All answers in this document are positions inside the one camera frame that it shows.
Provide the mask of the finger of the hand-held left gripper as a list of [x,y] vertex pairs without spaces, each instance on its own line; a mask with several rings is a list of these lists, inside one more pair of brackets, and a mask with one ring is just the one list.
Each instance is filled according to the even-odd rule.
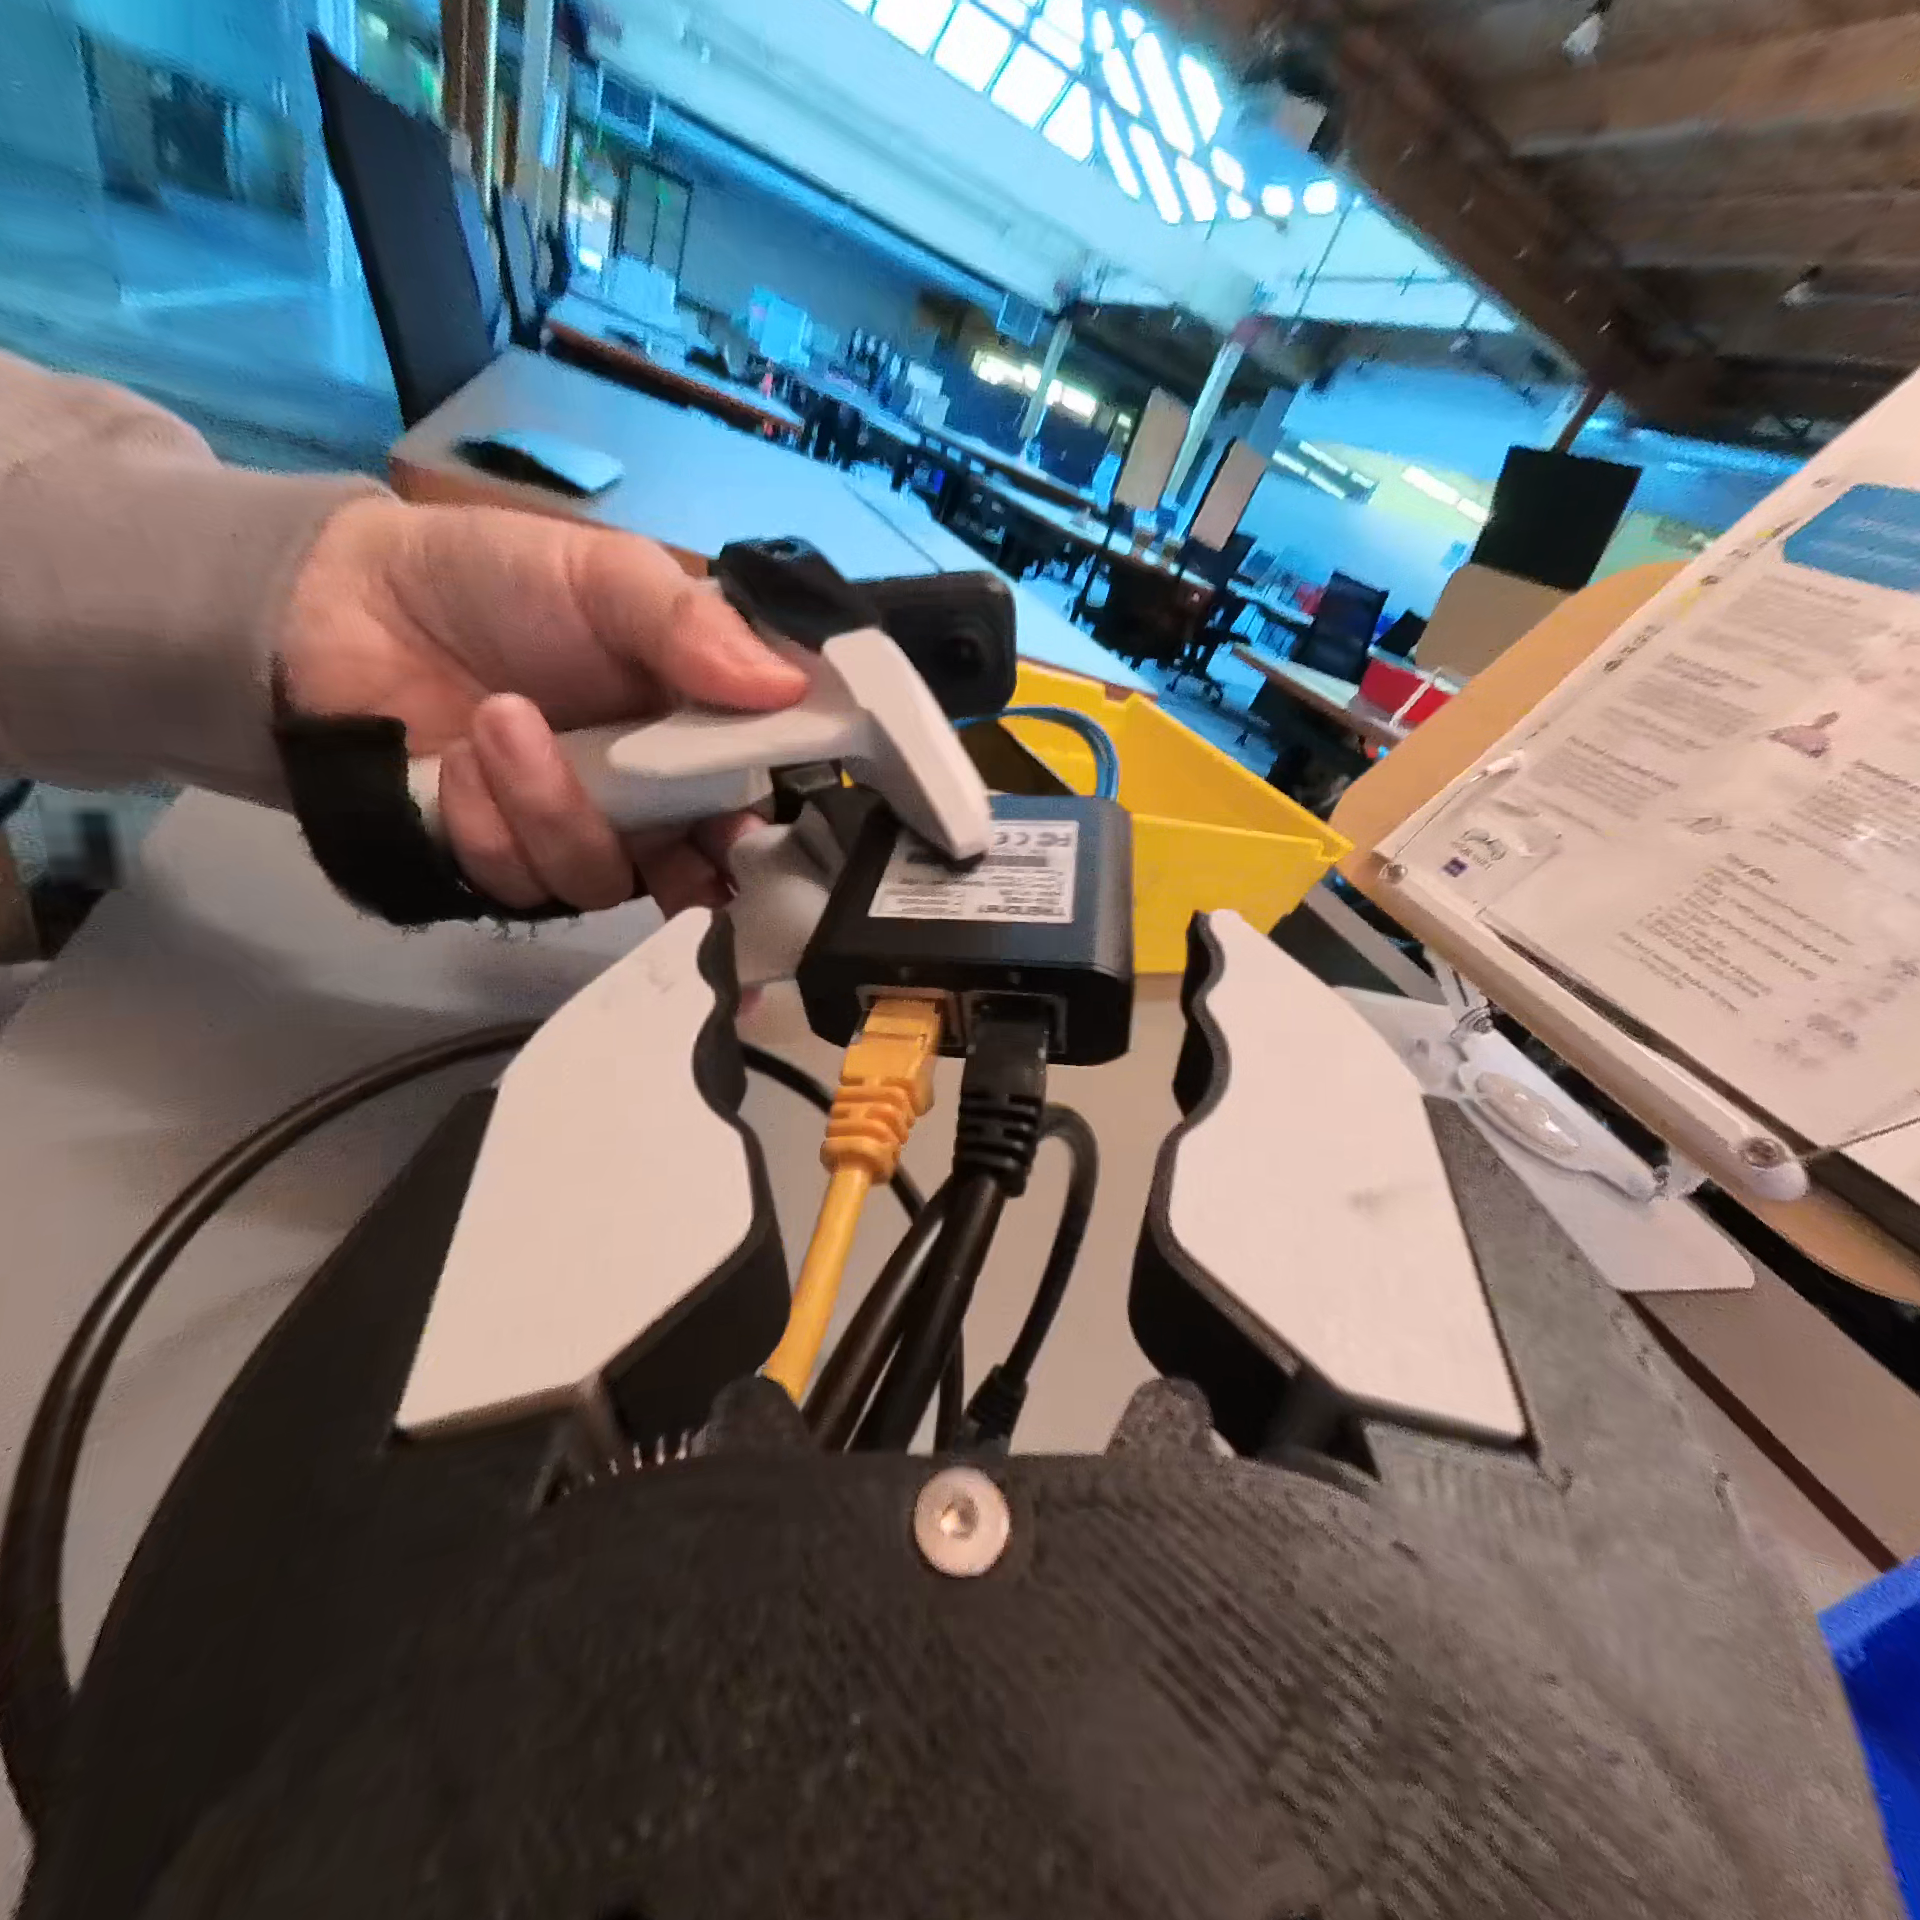
[[843,762],[855,778],[950,861],[986,857],[991,791],[904,647],[881,628],[859,628],[827,638],[822,661],[853,701]]
[[760,822],[727,857],[737,983],[744,992],[799,976],[847,853],[827,822]]

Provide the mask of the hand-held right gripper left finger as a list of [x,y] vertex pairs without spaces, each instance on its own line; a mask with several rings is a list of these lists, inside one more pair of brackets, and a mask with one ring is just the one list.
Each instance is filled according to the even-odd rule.
[[584,1416],[696,1432],[789,1314],[778,1205],[742,1117],[735,930],[663,922],[501,1073],[397,1408],[400,1432]]

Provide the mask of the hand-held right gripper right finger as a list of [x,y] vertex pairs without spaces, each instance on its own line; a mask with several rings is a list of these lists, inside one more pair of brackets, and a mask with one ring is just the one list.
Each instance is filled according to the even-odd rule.
[[1195,914],[1181,1120],[1128,1314],[1227,1449],[1362,1449],[1373,1423],[1529,1436],[1419,1078],[1330,984],[1230,911]]

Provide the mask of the black network adapter box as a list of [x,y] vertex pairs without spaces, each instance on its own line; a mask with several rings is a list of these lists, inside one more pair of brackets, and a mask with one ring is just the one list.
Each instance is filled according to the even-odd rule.
[[878,1000],[943,1015],[963,1058],[982,1016],[1043,1021],[1045,1060],[1085,1066],[1133,1045],[1135,822],[1105,798],[993,800],[987,853],[952,861],[875,810],[795,970],[808,1026],[849,1045]]

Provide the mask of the white desk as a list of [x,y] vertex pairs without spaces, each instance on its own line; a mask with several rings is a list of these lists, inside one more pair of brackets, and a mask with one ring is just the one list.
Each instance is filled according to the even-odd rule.
[[[189,796],[6,1021],[6,1480],[48,1375],[174,1193],[262,1121],[407,1048],[549,1015],[659,925],[651,902],[539,928],[357,917],[279,815]],[[135,1324],[87,1436],[64,1560],[81,1669],[214,1404],[475,1082],[398,1088],[267,1167]],[[1697,1429],[1805,1593],[1915,1556],[1915,1393],[1775,1272],[1640,1303],[1693,1360]]]

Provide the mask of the person's left hand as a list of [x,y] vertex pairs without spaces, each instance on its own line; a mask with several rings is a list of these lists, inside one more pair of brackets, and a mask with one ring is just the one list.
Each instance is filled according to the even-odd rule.
[[696,704],[770,713],[805,676],[662,546],[493,508],[363,495],[333,514],[279,641],[298,713],[391,717],[439,758],[439,820],[465,880],[511,909],[672,919],[731,898],[753,822],[617,831],[561,736]]

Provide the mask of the clear plastic blister pack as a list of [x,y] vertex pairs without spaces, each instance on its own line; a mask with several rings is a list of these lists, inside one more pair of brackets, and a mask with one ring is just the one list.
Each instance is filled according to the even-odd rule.
[[1578,1249],[1629,1295],[1741,1293],[1758,1270],[1689,1198],[1657,1190],[1650,1170],[1571,1095],[1491,1031],[1457,1033],[1458,1016],[1384,992],[1344,999],[1401,1056],[1424,1093],[1464,1109],[1507,1165],[1569,1231]]

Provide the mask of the grey adjacent table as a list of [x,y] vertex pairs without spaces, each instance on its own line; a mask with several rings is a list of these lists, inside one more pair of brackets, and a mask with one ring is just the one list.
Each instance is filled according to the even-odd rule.
[[[617,487],[574,497],[473,465],[462,444],[539,433],[619,462]],[[795,449],[531,351],[503,351],[389,452],[398,494],[437,505],[495,505],[594,520],[647,537],[691,573],[735,540],[799,537],[853,580],[984,569],[931,519],[875,500]]]

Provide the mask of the yellow plastic bin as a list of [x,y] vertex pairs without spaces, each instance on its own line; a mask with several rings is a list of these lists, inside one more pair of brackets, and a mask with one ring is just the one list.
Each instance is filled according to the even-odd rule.
[[1097,722],[1119,753],[1119,801],[1137,841],[1137,970],[1184,969],[1195,911],[1227,906],[1270,933],[1334,873],[1352,842],[1139,690],[1019,658],[1015,709],[974,727],[968,752],[998,791],[1043,798],[1096,788],[1090,745],[1023,709]]

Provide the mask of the flat grey pouch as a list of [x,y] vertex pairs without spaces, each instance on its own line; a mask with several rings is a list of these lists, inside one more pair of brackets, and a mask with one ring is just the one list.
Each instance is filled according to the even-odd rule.
[[469,433],[456,438],[453,449],[495,480],[567,497],[600,497],[627,480],[617,457],[539,430]]

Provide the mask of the instruction sheet on stand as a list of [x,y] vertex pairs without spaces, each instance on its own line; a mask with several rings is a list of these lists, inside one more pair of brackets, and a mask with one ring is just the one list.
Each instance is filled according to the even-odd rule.
[[1687,1152],[1915,1206],[1918,382],[1611,621],[1382,855]]

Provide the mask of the tan wooden board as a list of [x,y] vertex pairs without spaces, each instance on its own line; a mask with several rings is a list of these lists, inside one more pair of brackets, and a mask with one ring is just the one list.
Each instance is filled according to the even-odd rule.
[[1765,1226],[1840,1281],[1915,1304],[1915,1249],[1889,1237],[1832,1188],[1814,1185],[1807,1196],[1787,1200],[1742,1188],[1742,1143],[1725,1143],[1712,1120],[1683,1112],[1679,1069],[1669,1060],[1642,1062],[1632,1039],[1614,1033],[1593,1007],[1501,946],[1470,922],[1462,906],[1423,898],[1418,880],[1399,873],[1401,857],[1395,846],[1408,831],[1408,822],[1496,757],[1502,741],[1521,728],[1541,701],[1578,674],[1617,628],[1634,624],[1642,608],[1683,570],[1681,562],[1630,567],[1549,608],[1526,636],[1470,679],[1447,709],[1418,727],[1336,805],[1334,825],[1352,841],[1352,853],[1341,858],[1337,871],[1361,895],[1483,990],[1496,1007],[1517,1016],[1531,1038],[1632,1112],[1687,1170],[1702,1170],[1711,1196],[1728,1200],[1738,1223]]

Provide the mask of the large black monitor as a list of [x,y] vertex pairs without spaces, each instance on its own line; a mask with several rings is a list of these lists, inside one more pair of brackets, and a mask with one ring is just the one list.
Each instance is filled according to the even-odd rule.
[[306,55],[327,166],[368,282],[400,420],[414,426],[501,353],[497,279],[475,269],[475,204],[443,130],[361,80],[318,31]]

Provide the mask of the blue plastic bin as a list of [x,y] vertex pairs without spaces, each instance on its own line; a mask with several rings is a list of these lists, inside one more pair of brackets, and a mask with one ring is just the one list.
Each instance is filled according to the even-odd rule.
[[1918,1914],[1918,1558],[1819,1613],[1880,1799],[1894,1876]]

